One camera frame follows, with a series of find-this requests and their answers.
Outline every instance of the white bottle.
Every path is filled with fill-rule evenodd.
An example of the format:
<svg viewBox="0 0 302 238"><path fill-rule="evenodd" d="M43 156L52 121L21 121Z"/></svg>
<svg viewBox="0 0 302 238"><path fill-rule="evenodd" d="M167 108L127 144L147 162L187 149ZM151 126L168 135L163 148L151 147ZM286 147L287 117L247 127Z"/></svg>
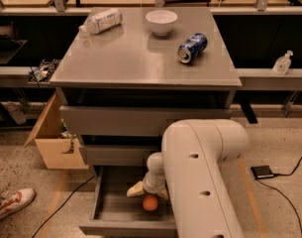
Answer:
<svg viewBox="0 0 302 238"><path fill-rule="evenodd" d="M290 56L293 56L292 51L287 51L285 56L277 59L272 71L279 75L284 75L291 65Z"/></svg>
<svg viewBox="0 0 302 238"><path fill-rule="evenodd" d="M9 114L12 116L13 120L18 124L22 125L26 122L25 115L20 109L20 106L14 104L13 102L9 101L7 105L7 109Z"/></svg>
<svg viewBox="0 0 302 238"><path fill-rule="evenodd" d="M97 35L121 24L122 18L122 13L118 8L98 13L88 18L85 24L79 27L79 34L81 36L85 36L87 33Z"/></svg>

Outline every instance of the blue can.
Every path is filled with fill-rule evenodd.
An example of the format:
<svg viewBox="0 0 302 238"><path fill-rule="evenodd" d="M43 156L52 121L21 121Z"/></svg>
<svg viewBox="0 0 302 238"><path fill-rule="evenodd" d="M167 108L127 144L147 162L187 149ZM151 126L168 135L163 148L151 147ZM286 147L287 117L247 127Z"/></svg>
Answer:
<svg viewBox="0 0 302 238"><path fill-rule="evenodd" d="M190 63L208 46L208 39L200 33L187 39L178 49L178 57L183 63Z"/></svg>

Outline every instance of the white spray bottle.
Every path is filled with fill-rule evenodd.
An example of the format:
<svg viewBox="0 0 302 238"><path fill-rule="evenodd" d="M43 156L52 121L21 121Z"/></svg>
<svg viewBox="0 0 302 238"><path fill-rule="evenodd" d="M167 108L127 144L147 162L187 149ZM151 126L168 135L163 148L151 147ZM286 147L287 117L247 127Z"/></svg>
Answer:
<svg viewBox="0 0 302 238"><path fill-rule="evenodd" d="M287 51L285 56L277 59L272 71L279 75L284 75L291 65L290 56L293 56L292 51Z"/></svg>

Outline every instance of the gray tabletop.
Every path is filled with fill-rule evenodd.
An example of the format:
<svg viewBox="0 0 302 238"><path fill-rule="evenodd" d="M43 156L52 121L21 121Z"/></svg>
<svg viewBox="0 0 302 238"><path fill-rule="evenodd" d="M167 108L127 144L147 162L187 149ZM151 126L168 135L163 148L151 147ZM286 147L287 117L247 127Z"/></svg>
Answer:
<svg viewBox="0 0 302 238"><path fill-rule="evenodd" d="M90 15L106 9L93 8ZM120 8L121 25L88 38L77 35L50 83L57 87L241 86L208 8L164 8L178 16L173 31L164 38L147 27L146 13L156 9ZM195 33L207 37L208 47L193 64L183 64L178 47Z"/></svg>

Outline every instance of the sneaker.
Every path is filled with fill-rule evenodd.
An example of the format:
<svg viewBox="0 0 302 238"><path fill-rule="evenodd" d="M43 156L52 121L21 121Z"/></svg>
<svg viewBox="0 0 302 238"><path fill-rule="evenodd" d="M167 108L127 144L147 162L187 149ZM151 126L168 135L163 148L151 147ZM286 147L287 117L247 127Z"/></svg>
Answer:
<svg viewBox="0 0 302 238"><path fill-rule="evenodd" d="M20 209L23 209L33 201L35 195L36 193L32 188L23 188L14 192L10 198L3 198L0 203L0 220Z"/></svg>

